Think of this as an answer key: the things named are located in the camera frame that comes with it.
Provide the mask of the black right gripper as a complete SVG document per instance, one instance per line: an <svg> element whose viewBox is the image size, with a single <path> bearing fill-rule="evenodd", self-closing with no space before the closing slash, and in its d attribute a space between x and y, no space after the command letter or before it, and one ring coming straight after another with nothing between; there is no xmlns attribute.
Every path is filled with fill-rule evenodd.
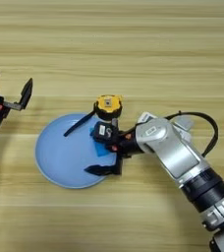
<svg viewBox="0 0 224 252"><path fill-rule="evenodd" d="M112 119L112 125L118 128L117 118ZM88 166L84 171L97 176L120 175L122 172L122 157L129 158L142 153L137 143L136 130L120 131L112 143L111 151L117 154L99 157L96 163Z"/></svg>

